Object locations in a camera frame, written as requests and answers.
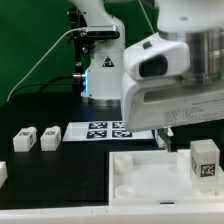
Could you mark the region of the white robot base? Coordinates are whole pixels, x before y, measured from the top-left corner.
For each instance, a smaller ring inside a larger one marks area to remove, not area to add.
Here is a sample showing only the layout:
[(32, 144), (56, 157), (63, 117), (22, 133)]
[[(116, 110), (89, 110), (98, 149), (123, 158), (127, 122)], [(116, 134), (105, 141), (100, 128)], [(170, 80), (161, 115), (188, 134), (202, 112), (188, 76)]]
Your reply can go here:
[(105, 10), (105, 3), (117, 0), (69, 0), (83, 13), (90, 25), (105, 25), (114, 22), (120, 38), (103, 46), (103, 54), (94, 54), (93, 65), (87, 68), (88, 91), (81, 93), (83, 102), (97, 106), (119, 106), (121, 99), (121, 79), (124, 73), (123, 53), (125, 50), (125, 26), (117, 17)]

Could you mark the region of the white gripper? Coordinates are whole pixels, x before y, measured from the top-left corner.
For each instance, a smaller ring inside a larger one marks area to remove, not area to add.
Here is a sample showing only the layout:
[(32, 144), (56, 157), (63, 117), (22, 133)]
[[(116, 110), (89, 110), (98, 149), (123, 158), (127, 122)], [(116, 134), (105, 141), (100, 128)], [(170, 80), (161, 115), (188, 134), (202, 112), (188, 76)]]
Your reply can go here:
[(130, 132), (159, 129), (161, 146), (171, 153), (167, 127), (224, 118), (224, 80), (185, 87), (177, 77), (136, 81), (125, 73), (121, 113), (124, 127)]

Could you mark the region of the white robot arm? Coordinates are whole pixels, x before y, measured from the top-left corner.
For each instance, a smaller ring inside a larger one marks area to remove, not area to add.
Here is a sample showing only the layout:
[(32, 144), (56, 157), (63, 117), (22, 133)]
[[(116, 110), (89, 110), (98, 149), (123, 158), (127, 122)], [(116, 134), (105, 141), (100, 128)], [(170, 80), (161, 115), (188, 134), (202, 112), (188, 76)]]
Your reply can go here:
[(131, 132), (224, 119), (224, 0), (142, 0), (157, 32), (124, 51), (121, 113)]

